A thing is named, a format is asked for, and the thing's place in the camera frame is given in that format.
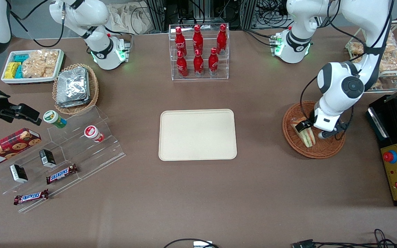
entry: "yellow control panel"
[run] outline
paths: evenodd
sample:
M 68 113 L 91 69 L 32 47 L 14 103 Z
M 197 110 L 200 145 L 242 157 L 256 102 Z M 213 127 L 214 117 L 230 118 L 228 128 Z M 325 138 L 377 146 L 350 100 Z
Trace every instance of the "yellow control panel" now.
M 397 201 L 397 144 L 381 149 L 393 200 Z

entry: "wicker basket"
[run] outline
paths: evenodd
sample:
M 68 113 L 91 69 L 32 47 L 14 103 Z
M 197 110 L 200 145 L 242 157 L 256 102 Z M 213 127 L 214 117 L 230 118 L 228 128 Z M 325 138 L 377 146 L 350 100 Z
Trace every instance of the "wicker basket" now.
M 55 104 L 56 109 L 63 114 L 76 115 L 77 113 L 80 113 L 80 112 L 96 105 L 96 102 L 99 97 L 98 79 L 96 78 L 96 75 L 94 74 L 93 69 L 91 69 L 88 65 L 80 64 L 80 63 L 72 64 L 71 66 L 65 67 L 62 71 L 69 71 L 69 70 L 75 69 L 78 66 L 84 67 L 88 70 L 88 74 L 89 74 L 88 79 L 90 81 L 91 102 L 89 104 L 79 105 L 79 106 L 70 107 L 70 108 L 61 108 L 60 106 Z M 53 83 L 53 92 L 52 92 L 52 96 L 53 96 L 53 99 L 55 100 L 55 102 L 56 102 L 56 95 L 57 95 L 57 81 L 58 81 L 58 79 L 56 78 L 55 82 Z
M 316 102 L 314 101 L 303 101 L 303 109 L 307 116 L 309 116 L 310 112 L 313 110 L 315 103 Z M 307 148 L 304 145 L 303 141 L 296 134 L 293 127 L 290 125 L 290 120 L 292 118 L 299 119 L 302 117 L 303 113 L 301 113 L 301 107 L 299 103 L 296 103 L 292 107 L 290 107 L 283 117 L 282 126 L 284 136 L 289 145 L 292 146 L 295 151 L 301 153 L 306 157 L 321 159 L 333 157 L 341 150 L 345 142 L 345 135 L 339 141 L 335 140 L 333 136 L 325 139 L 320 139 L 318 138 L 318 133 L 320 133 L 321 130 L 315 127 L 312 128 L 312 131 L 315 136 L 316 143 L 314 146 Z

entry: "red bottle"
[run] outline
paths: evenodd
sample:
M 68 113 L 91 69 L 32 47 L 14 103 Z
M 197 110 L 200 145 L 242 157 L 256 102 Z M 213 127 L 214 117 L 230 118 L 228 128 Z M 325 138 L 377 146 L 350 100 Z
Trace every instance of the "red bottle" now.
M 186 41 L 180 27 L 175 27 L 175 47 L 183 53 L 183 56 L 186 56 Z
M 198 78 L 200 78 L 204 75 L 202 52 L 200 52 L 200 50 L 198 50 L 198 49 L 195 50 L 194 73 L 195 73 L 195 76 Z
M 226 41 L 226 25 L 222 24 L 220 25 L 220 32 L 217 35 L 217 53 L 219 55 L 224 55 L 226 53 Z
M 186 59 L 183 58 L 183 52 L 177 51 L 177 69 L 181 79 L 188 76 L 188 67 L 186 65 Z
M 217 56 L 217 48 L 211 48 L 211 55 L 208 60 L 209 64 L 209 75 L 216 76 L 218 69 L 218 56 Z
M 203 54 L 203 36 L 202 33 L 200 33 L 200 25 L 194 26 L 194 36 L 192 36 L 192 42 L 194 51 L 198 49 Z

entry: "acrylic display rack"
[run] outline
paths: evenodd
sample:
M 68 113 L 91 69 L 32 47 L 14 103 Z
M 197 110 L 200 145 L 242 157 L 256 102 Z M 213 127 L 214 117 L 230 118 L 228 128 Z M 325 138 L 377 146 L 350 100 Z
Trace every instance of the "acrylic display rack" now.
M 227 33 L 226 53 L 218 56 L 217 75 L 211 76 L 208 72 L 208 59 L 211 55 L 211 48 L 217 46 L 217 34 L 220 31 L 221 23 L 201 24 L 201 33 L 203 35 L 203 67 L 205 74 L 202 77 L 196 77 L 194 74 L 194 48 L 192 46 L 192 36 L 194 35 L 195 24 L 170 25 L 170 61 L 171 61 L 171 77 L 172 80 L 214 80 L 229 78 L 229 56 L 230 56 L 230 32 Z M 182 28 L 182 34 L 186 40 L 186 64 L 189 71 L 188 77 L 181 78 L 177 70 L 177 48 L 175 47 L 175 27 Z
M 4 195 L 13 196 L 38 193 L 49 189 L 49 200 L 67 190 L 69 187 L 87 179 L 101 169 L 125 156 L 117 139 L 111 134 L 107 125 L 107 116 L 96 106 L 84 111 L 84 113 L 71 116 L 67 119 L 67 125 L 58 129 L 48 129 L 49 140 L 42 137 L 42 142 L 28 149 L 25 155 L 16 157 L 0 165 L 0 184 Z M 84 135 L 85 127 L 96 126 L 104 134 L 104 140 L 95 143 Z M 39 151 L 47 149 L 52 151 L 57 166 L 49 168 L 42 165 Z M 28 182 L 22 184 L 13 180 L 9 166 L 19 165 L 26 171 Z M 77 173 L 69 174 L 50 185 L 46 184 L 46 177 L 75 164 Z M 19 204 L 19 212 L 25 213 L 43 204 L 46 201 L 38 201 Z

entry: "brown table surface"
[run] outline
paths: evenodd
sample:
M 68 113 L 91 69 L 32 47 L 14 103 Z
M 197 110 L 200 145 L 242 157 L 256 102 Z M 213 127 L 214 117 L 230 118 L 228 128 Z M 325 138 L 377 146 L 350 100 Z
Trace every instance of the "brown table surface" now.
M 136 36 L 129 63 L 113 71 L 95 65 L 82 39 L 63 39 L 56 47 L 67 55 L 65 65 L 93 67 L 100 85 L 98 106 L 109 116 L 126 157 L 27 214 L 19 214 L 0 188 L 0 247 L 161 248 L 193 237 L 222 248 L 285 248 L 310 238 L 368 242 L 374 240 L 375 228 L 397 240 L 397 207 L 364 116 L 368 104 L 381 95 L 365 94 L 356 104 L 346 143 L 330 159 L 299 155 L 282 134 L 287 108 L 298 102 L 303 87 L 325 63 L 347 58 L 347 41 L 330 27 L 321 29 L 307 57 L 287 64 L 235 31 L 229 80 L 173 83 L 166 34 Z M 33 41 L 17 38 L 10 46 L 37 48 Z M 54 109 L 51 84 L 0 82 L 0 89 L 11 94 L 13 103 L 41 113 Z M 304 98 L 320 96 L 313 84 Z M 160 114 L 211 108 L 233 110 L 237 157 L 161 161 Z M 22 127 L 46 135 L 50 125 L 0 120 L 0 138 Z

